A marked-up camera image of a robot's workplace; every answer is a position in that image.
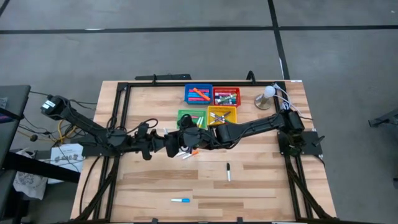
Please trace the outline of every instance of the wooden tabletop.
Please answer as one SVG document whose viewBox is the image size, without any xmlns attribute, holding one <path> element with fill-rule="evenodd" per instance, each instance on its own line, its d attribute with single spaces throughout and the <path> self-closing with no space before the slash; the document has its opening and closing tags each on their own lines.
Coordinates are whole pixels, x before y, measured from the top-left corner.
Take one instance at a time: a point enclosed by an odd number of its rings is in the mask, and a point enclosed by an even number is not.
<svg viewBox="0 0 398 224">
<path fill-rule="evenodd" d="M 111 117 L 116 85 L 121 81 L 105 81 L 101 87 L 94 121 L 105 126 Z M 286 81 L 292 103 L 303 116 L 311 117 L 302 82 Z M 264 118 L 275 108 L 262 111 L 254 106 L 254 98 L 264 87 L 241 87 L 238 123 Z M 133 87 L 131 90 L 126 128 L 132 129 L 141 121 L 157 118 L 156 130 L 177 130 L 177 111 L 206 109 L 206 106 L 187 105 L 183 101 L 184 87 Z M 120 103 L 118 120 L 120 120 Z M 310 120 L 303 120 L 312 129 Z M 236 221 L 292 221 L 294 213 L 284 158 L 279 154 L 276 131 L 244 138 L 232 150 L 206 151 L 187 160 L 169 158 L 165 149 L 144 161 L 141 154 L 127 153 L 119 165 L 118 182 L 113 202 L 112 222 L 222 222 Z M 78 216 L 81 190 L 95 158 L 84 161 L 71 218 Z M 302 156 L 303 169 L 309 191 L 325 209 L 335 216 L 330 189 L 322 163 L 313 156 Z M 231 164 L 232 181 L 226 177 L 226 163 Z M 90 175 L 83 197 L 88 205 L 98 188 L 102 159 Z M 297 189 L 301 214 L 305 216 L 302 195 Z M 107 194 L 101 204 L 104 217 Z M 171 202 L 171 198 L 190 198 L 190 203 Z"/>
</svg>

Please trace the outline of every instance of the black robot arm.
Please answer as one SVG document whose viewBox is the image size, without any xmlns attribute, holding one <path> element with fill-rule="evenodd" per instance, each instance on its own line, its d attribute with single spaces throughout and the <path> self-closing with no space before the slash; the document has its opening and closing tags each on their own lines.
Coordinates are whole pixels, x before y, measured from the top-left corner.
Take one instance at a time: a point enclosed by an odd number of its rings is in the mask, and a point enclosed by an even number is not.
<svg viewBox="0 0 398 224">
<path fill-rule="evenodd" d="M 165 134 L 163 137 L 153 129 L 149 134 L 149 125 L 141 123 L 132 135 L 123 129 L 104 128 L 83 116 L 71 107 L 70 101 L 62 96 L 48 96 L 41 107 L 46 116 L 65 119 L 91 135 L 91 142 L 84 138 L 78 141 L 84 146 L 83 156 L 115 156 L 126 152 L 142 152 L 145 160 L 152 158 L 150 152 L 166 147 L 167 155 L 174 157 L 181 146 L 200 149 L 232 149 L 244 137 L 278 129 L 285 135 L 290 146 L 305 144 L 301 138 L 303 123 L 296 111 L 281 110 L 278 113 L 243 124 L 221 124 L 209 126 L 207 130 L 198 128 L 190 115 L 184 115 L 178 121 L 180 130 Z"/>
</svg>

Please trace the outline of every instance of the plastic bin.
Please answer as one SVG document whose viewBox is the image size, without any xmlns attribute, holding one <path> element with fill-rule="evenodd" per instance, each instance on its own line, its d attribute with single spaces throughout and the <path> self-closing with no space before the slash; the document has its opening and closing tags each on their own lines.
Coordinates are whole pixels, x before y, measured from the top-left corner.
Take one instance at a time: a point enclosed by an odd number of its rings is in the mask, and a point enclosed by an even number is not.
<svg viewBox="0 0 398 224">
<path fill-rule="evenodd" d="M 209 90 L 210 101 L 188 101 L 188 94 L 190 89 L 197 88 L 198 90 Z M 185 85 L 185 102 L 190 105 L 209 105 L 213 102 L 213 86 L 210 84 L 192 83 Z"/>
<path fill-rule="evenodd" d="M 231 94 L 236 93 L 236 105 L 218 105 L 216 103 L 216 93 L 231 93 Z M 240 92 L 239 88 L 232 88 L 232 87 L 214 88 L 213 89 L 213 104 L 216 105 L 216 106 L 235 106 L 235 107 L 239 107 L 241 105 L 241 92 Z"/>
<path fill-rule="evenodd" d="M 191 116 L 197 116 L 198 118 L 192 118 L 192 121 L 196 124 L 200 117 L 203 117 L 203 122 L 201 124 L 201 128 L 207 128 L 207 116 L 205 110 L 178 110 L 177 121 L 179 121 L 183 115 L 189 114 Z"/>
<path fill-rule="evenodd" d="M 217 121 L 215 123 L 210 124 L 212 121 L 215 120 L 210 113 L 214 113 L 218 116 L 223 116 L 227 112 L 231 112 L 229 115 L 225 117 L 226 123 L 237 123 L 236 121 L 236 107 L 234 106 L 208 106 L 207 107 L 207 125 L 217 125 L 223 124 L 221 121 Z"/>
</svg>

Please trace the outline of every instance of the black floor stripe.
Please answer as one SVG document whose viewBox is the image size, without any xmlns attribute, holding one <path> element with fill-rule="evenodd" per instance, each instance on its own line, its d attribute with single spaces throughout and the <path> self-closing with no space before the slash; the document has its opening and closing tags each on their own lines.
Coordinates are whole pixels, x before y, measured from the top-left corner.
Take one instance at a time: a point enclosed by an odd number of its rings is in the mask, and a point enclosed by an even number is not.
<svg viewBox="0 0 398 224">
<path fill-rule="evenodd" d="M 0 34 L 117 34 L 150 32 L 211 32 L 211 31 L 259 31 L 273 30 L 271 26 L 222 26 L 222 27 L 155 27 L 120 29 L 51 29 L 51 30 L 0 30 Z"/>
<path fill-rule="evenodd" d="M 10 2 L 10 0 L 5 0 L 5 1 L 2 3 L 2 6 L 0 7 L 0 17 L 1 17 L 1 15 L 3 14 L 4 10 L 6 10 L 6 7 L 7 7 L 7 5 L 8 5 L 9 2 Z"/>
<path fill-rule="evenodd" d="M 376 26 L 281 26 L 279 30 L 384 30 L 398 29 L 398 25 Z"/>
<path fill-rule="evenodd" d="M 279 32 L 279 25 L 278 25 L 278 20 L 276 17 L 275 6 L 274 6 L 273 0 L 268 0 L 268 6 L 269 6 L 269 12 L 271 14 L 272 26 L 274 28 L 275 41 L 276 41 L 276 46 L 277 46 L 278 55 L 279 55 L 279 59 L 280 59 L 280 64 L 282 66 L 283 78 L 285 80 L 290 80 L 289 69 L 287 68 L 285 50 L 284 50 L 284 46 L 282 43 L 282 37 L 280 36 L 280 32 Z"/>
</svg>

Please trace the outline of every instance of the concrete floor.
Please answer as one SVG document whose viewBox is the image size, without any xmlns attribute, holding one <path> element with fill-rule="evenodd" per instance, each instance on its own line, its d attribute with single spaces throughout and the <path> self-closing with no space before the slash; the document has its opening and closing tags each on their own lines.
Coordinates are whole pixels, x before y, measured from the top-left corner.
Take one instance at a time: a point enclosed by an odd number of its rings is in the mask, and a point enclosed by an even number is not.
<svg viewBox="0 0 398 224">
<path fill-rule="evenodd" d="M 398 24 L 395 0 L 277 0 L 275 8 L 280 26 Z M 10 30 L 269 25 L 265 0 L 11 0 L 0 18 L 0 29 Z M 368 119 L 397 108 L 398 30 L 284 31 L 282 40 L 291 79 L 304 81 L 315 126 L 326 136 L 338 216 L 396 223 L 396 127 L 371 129 Z M 96 101 L 103 80 L 153 73 L 238 79 L 248 70 L 257 79 L 282 78 L 272 31 L 0 35 L 2 85 L 30 84 L 81 101 Z M 40 115 L 43 99 L 30 96 L 25 115 L 54 130 Z M 26 146 L 50 147 L 17 135 L 13 147 Z M 31 204 L 31 219 L 66 221 L 75 189 L 51 186 L 44 201 Z"/>
</svg>

